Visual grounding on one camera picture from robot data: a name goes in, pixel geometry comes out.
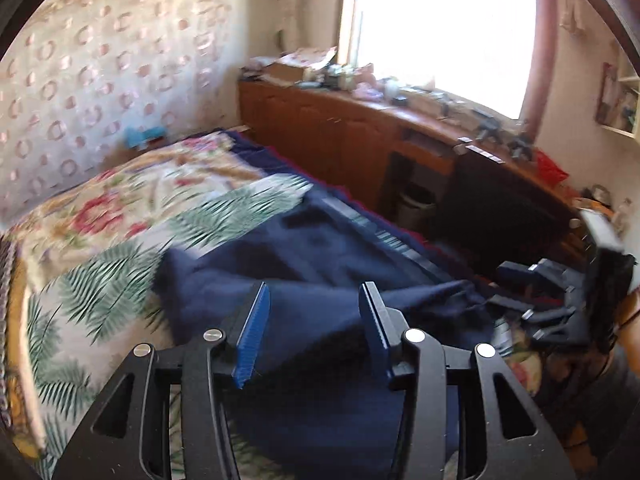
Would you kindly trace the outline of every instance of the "green palm leaf pattern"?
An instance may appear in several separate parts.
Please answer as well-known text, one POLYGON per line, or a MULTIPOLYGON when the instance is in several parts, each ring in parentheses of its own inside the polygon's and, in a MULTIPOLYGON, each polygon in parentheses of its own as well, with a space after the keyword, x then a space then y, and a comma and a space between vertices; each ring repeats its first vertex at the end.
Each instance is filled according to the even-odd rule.
POLYGON ((66 420, 75 422, 98 394, 90 386, 90 380, 91 375, 77 361, 69 361, 43 371, 36 386, 43 403, 53 406, 66 420))
POLYGON ((171 386, 169 400, 169 461, 173 480, 184 478, 184 453, 182 452, 182 427, 180 425, 180 385, 171 386))
POLYGON ((47 449, 44 456, 35 463, 34 468, 43 480, 51 480, 56 463, 69 442, 69 436, 60 427, 60 421, 56 417, 45 418, 44 430, 47 436, 47 449))
POLYGON ((146 328, 151 334, 160 328, 168 327, 160 299, 152 292, 146 298, 141 314, 145 318, 146 328))
POLYGON ((27 306, 27 338, 29 341, 29 359, 31 369, 37 380, 46 363, 58 352, 60 330, 53 318, 58 309, 44 314, 40 306, 40 297, 33 294, 27 306))
POLYGON ((69 320, 77 324, 90 316, 100 301, 104 284, 121 275, 137 254, 138 247, 134 243, 123 242, 61 276, 60 296, 69 320))
POLYGON ((92 344, 108 340, 143 312, 160 257, 155 249, 139 251, 104 284, 86 320, 92 344))
MULTIPOLYGON (((291 185, 306 186, 308 181, 292 178, 291 185)), ((171 218, 168 225, 188 248, 215 246, 249 232, 298 202, 299 197, 279 187, 255 190, 245 186, 171 218)))

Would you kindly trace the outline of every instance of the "cabinet door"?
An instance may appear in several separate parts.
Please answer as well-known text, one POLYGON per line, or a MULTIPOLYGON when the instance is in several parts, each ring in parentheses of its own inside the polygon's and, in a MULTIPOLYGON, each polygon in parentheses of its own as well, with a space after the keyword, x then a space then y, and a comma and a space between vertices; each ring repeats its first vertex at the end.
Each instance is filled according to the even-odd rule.
POLYGON ((273 146, 282 156, 296 162, 296 106, 283 96, 272 94, 264 100, 265 135, 260 142, 273 146))
POLYGON ((261 109, 261 94, 263 92, 256 83, 243 81, 238 83, 240 119, 242 124, 251 128, 253 138, 259 135, 259 132, 264 128, 264 114, 261 109))
POLYGON ((354 199, 376 210, 392 144, 391 132, 385 123, 373 120, 345 120, 340 125, 340 183, 354 199))
POLYGON ((328 184, 337 183, 338 122, 318 106, 301 104, 298 108, 297 162, 308 174, 328 184))

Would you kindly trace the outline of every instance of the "trash bin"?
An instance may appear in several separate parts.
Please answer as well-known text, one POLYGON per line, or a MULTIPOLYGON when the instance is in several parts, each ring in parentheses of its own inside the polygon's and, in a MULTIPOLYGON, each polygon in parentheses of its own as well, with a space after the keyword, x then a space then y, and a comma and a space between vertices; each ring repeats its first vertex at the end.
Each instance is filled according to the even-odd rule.
POLYGON ((396 225, 408 231, 428 230, 429 220, 435 215, 434 194, 410 182, 400 193, 396 225))

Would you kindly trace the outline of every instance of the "floral bedspread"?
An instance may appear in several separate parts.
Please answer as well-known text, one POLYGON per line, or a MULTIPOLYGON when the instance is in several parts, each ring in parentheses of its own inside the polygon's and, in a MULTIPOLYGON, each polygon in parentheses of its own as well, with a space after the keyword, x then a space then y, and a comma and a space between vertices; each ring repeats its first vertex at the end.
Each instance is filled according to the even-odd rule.
POLYGON ((264 174, 229 152, 224 133, 153 150, 47 200, 11 229, 40 291, 91 256, 264 174))
MULTIPOLYGON (((31 376, 21 375, 19 382, 24 393, 34 391, 36 397, 30 401, 37 403, 40 420, 30 427, 31 440, 45 444, 35 463, 45 480, 95 395, 131 348, 140 342, 157 349, 172 345, 150 292, 162 252, 177 246, 201 256, 292 209, 310 187, 303 178, 277 174, 229 191, 97 254, 29 298, 21 317, 31 376), (31 388, 24 386, 29 381, 31 388)), ((175 399, 177 395, 170 423, 172 469, 174 478, 181 478, 175 399)), ((261 467, 255 453, 237 439, 234 449, 241 471, 251 468, 244 476, 255 477, 261 467)))

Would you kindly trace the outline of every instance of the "blue object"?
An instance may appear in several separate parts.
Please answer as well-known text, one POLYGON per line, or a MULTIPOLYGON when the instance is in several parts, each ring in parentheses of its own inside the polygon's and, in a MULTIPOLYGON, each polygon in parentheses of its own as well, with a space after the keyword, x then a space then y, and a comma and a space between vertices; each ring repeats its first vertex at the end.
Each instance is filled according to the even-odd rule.
MULTIPOLYGON (((247 138, 243 137, 239 132, 226 131, 225 133, 234 141, 234 145, 231 148, 231 151, 254 168, 259 168, 267 174, 301 174, 308 178, 310 181, 324 188, 321 182, 318 182, 316 179, 300 173, 298 170, 292 168, 289 164, 286 163, 286 161, 276 156, 273 150, 265 148, 260 144, 251 142, 247 138)), ((424 246, 406 231, 403 231, 402 229, 396 227, 391 222, 387 222, 379 215, 376 215, 375 213, 372 213, 362 206, 359 206, 357 203, 351 202, 341 190, 335 188, 325 188, 325 191, 329 195, 348 203, 351 208, 355 209, 364 218, 368 219, 378 228, 384 229, 399 240, 402 240, 413 250, 418 251, 420 254, 427 257, 431 261, 431 263, 438 266, 444 272, 450 274, 451 276, 455 276, 457 279, 464 279, 473 282, 473 284, 476 286, 476 289, 487 298, 490 298, 492 295, 497 294, 496 290, 492 288, 488 282, 475 275, 474 272, 464 262, 462 262, 460 259, 449 256, 447 254, 447 251, 450 251, 449 248, 440 248, 432 245, 424 246)), ((506 290, 500 290, 500 294, 504 296, 511 295, 511 293, 506 290)))
POLYGON ((236 343, 236 367, 232 373, 238 388, 244 387, 244 383, 251 378, 254 371, 260 342, 269 318, 270 303, 269 288, 263 285, 255 297, 248 317, 239 319, 242 326, 239 328, 240 335, 236 343))
MULTIPOLYGON (((303 203, 198 260, 169 250, 154 288, 174 341, 216 326, 255 280, 268 283, 270 320, 256 377, 227 409, 249 444, 298 480, 386 479, 404 392, 374 380, 358 287, 374 281, 388 306, 443 344, 471 349, 493 322, 473 283, 436 283, 411 260, 327 206, 303 203)), ((456 389, 448 391, 447 449, 458 446, 456 389)))
POLYGON ((402 353, 402 334, 409 328, 404 316, 399 310, 385 306, 373 282, 360 285, 358 310, 374 373, 391 390, 400 389, 400 382, 415 374, 402 353))
POLYGON ((124 135, 128 148, 143 150, 150 140, 161 139, 166 136, 166 128, 164 126, 156 126, 141 132, 129 126, 124 130, 124 135))

